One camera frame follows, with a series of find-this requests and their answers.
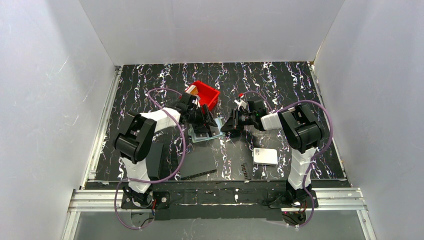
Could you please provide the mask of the mint green card holder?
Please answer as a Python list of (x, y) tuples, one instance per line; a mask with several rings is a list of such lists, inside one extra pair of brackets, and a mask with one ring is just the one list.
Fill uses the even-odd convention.
[(214, 118), (217, 126), (211, 126), (210, 132), (195, 132), (195, 128), (192, 124), (189, 124), (188, 135), (193, 143), (199, 143), (203, 141), (213, 140), (224, 137), (225, 134), (221, 131), (223, 126), (222, 119), (220, 117)]

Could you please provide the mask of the black credit card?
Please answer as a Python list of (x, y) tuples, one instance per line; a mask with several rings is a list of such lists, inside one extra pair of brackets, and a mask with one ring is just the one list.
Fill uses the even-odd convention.
[(207, 134), (210, 138), (220, 134), (220, 128), (217, 120), (218, 118), (211, 118), (206, 124), (206, 128), (208, 130)]

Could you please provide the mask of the red plastic bin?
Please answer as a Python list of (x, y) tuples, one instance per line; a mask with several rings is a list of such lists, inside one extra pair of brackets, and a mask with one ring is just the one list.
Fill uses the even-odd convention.
[(190, 85), (196, 85), (198, 87), (200, 108), (202, 109), (202, 105), (207, 105), (209, 111), (212, 111), (219, 100), (219, 95), (221, 92), (199, 80), (191, 83)]

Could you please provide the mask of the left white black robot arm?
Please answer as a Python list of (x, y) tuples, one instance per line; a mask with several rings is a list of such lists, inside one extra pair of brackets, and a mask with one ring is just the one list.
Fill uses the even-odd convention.
[(149, 176), (147, 162), (153, 158), (150, 154), (153, 137), (157, 132), (176, 127), (184, 139), (184, 124), (191, 125), (194, 133), (202, 137), (214, 137), (219, 133), (219, 125), (208, 106), (201, 105), (198, 97), (189, 93), (182, 93), (171, 107), (125, 114), (113, 146), (126, 168), (128, 186), (122, 190), (130, 200), (143, 207), (151, 203), (148, 199), (149, 187), (162, 182), (162, 179)]

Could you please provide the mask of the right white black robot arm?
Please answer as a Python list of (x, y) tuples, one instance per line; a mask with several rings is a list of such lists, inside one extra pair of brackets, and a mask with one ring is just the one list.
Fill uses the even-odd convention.
[(302, 202), (311, 194), (311, 167), (316, 151), (325, 137), (324, 127), (308, 104), (311, 100), (295, 102), (278, 112), (269, 113), (262, 100), (236, 101), (221, 132), (235, 135), (245, 126), (264, 132), (283, 130), (291, 147), (291, 167), (286, 183), (285, 200), (288, 204)]

